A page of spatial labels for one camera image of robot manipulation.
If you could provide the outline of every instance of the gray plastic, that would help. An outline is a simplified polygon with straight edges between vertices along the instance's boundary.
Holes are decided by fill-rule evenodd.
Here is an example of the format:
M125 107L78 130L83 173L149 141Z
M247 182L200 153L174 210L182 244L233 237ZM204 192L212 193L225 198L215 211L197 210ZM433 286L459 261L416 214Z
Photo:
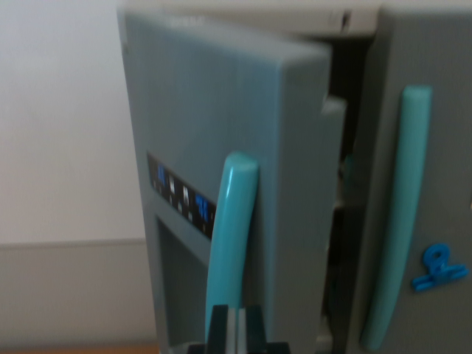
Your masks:
M471 38L471 10L381 12L367 57L353 174L346 190L351 208L332 322L335 353L344 353L346 343L346 353L366 352L359 338L377 277L392 191L400 94L405 86L419 84L434 90L423 186L403 284L377 353L471 351L471 279L424 294L416 294L410 285L426 273L421 257L433 243L449 245L450 263L472 265ZM356 244L361 245L358 268ZM351 311L347 294L354 280Z
M172 235L205 266L210 243L152 190L146 153L215 202L224 160L239 150L260 163L243 304L262 306L269 341L313 354L344 116L344 103L327 97L330 49L200 17L148 10L127 12L124 19L123 59L161 351L177 345L175 338L204 341L203 322L186 330L170 326L171 315L185 318L189 311L178 313L165 286L178 273L164 274L163 238ZM169 257L178 263L179 254ZM202 278L195 284L205 289ZM185 296L203 321L200 295Z

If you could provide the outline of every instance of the white wall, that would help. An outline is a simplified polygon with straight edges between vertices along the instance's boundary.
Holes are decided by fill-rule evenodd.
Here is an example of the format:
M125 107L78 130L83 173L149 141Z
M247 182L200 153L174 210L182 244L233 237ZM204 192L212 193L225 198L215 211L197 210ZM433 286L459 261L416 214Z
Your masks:
M0 249L0 351L156 340L144 243Z
M143 238L115 0L1 0L0 244Z
M0 0L0 350L156 339L115 0Z

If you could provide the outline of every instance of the gray wall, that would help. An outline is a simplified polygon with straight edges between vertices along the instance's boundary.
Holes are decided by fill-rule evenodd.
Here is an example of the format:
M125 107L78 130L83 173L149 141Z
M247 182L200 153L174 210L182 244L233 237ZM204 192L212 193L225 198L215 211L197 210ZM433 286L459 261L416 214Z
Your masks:
M0 249L0 350L155 340L144 240Z

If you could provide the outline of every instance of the plastic clip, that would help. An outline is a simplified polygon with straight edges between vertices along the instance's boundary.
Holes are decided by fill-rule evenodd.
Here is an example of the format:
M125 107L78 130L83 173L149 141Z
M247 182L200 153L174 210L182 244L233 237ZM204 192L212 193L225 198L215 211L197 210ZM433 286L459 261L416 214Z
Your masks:
M469 273L463 264L448 265L449 254L449 247L444 243L437 243L426 249L423 264L428 269L428 275L412 280L415 291L429 290L438 285L459 280Z

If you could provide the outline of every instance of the black plastic part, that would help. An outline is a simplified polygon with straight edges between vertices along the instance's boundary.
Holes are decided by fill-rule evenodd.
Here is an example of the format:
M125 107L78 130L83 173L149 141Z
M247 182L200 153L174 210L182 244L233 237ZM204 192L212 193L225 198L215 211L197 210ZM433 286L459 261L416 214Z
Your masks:
M205 354L224 354L226 350L226 326L228 305L215 305L209 323L208 342Z
M246 308L246 349L248 354L267 353L263 312L258 305Z
M192 344L187 349L187 354L205 354L205 344Z
M267 343L267 354L290 354L290 347L286 342Z

